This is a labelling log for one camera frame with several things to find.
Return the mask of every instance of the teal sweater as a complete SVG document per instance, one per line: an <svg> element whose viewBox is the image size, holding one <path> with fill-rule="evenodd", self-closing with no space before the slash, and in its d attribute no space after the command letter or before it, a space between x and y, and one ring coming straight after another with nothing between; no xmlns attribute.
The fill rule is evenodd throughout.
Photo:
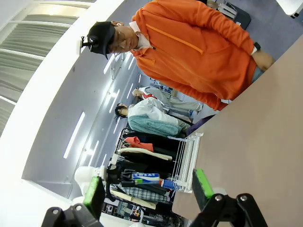
<svg viewBox="0 0 303 227"><path fill-rule="evenodd" d="M156 134L159 136L178 136L181 127L167 122L152 120L147 114L131 116L128 118L128 124L132 130Z"/></svg>

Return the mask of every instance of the person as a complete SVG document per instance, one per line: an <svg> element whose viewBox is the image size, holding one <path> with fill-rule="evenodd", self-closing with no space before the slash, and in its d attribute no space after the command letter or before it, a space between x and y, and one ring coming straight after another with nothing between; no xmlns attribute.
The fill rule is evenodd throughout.
<svg viewBox="0 0 303 227"><path fill-rule="evenodd" d="M164 106L182 108L185 110L195 110L199 112L202 110L203 107L199 102L181 101L168 93L163 93L160 89L156 87L136 88L135 90L133 90L133 96L137 96L142 99L153 97L158 99Z"/></svg>
<svg viewBox="0 0 303 227"><path fill-rule="evenodd" d="M187 123L165 114L161 102L152 97L130 109L124 104L118 104L115 114L117 117L128 117L128 124L132 130L165 137L178 136L180 131L186 133L190 127Z"/></svg>
<svg viewBox="0 0 303 227"><path fill-rule="evenodd" d="M138 67L214 110L234 100L274 59L248 32L196 0L154 0L139 9L129 26L97 22L89 31L92 52L131 51Z"/></svg>

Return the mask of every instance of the man's hand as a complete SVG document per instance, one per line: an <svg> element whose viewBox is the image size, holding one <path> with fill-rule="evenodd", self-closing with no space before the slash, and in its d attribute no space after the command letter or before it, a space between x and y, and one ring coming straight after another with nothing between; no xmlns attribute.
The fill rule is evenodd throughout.
<svg viewBox="0 0 303 227"><path fill-rule="evenodd" d="M257 66L262 71L266 71L272 64L275 63L275 59L268 53L263 52L262 50L256 51L252 55L252 58L255 60Z"/></svg>

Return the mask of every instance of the beige pants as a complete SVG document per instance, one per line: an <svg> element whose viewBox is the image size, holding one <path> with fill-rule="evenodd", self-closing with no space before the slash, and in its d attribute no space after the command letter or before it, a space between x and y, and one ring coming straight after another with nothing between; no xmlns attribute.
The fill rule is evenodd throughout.
<svg viewBox="0 0 303 227"><path fill-rule="evenodd" d="M175 97L170 97L169 101L173 107L182 108L185 110L202 110L202 105L199 102L183 102Z"/></svg>
<svg viewBox="0 0 303 227"><path fill-rule="evenodd" d="M177 119L178 121L178 126L180 126L182 128L182 131L186 133L186 131L188 130L188 128L190 127L189 124L186 124L185 122Z"/></svg>

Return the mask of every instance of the plaid shirt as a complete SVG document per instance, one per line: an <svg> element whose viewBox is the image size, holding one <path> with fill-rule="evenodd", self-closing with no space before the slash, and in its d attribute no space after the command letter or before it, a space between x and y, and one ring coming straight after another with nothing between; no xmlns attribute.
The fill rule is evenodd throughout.
<svg viewBox="0 0 303 227"><path fill-rule="evenodd" d="M151 192L146 189L136 188L136 187L122 187L121 184L118 185L120 189L122 189L127 195L146 200L146 201L156 201L156 202L166 202L167 197L164 195L160 195L154 192Z"/></svg>

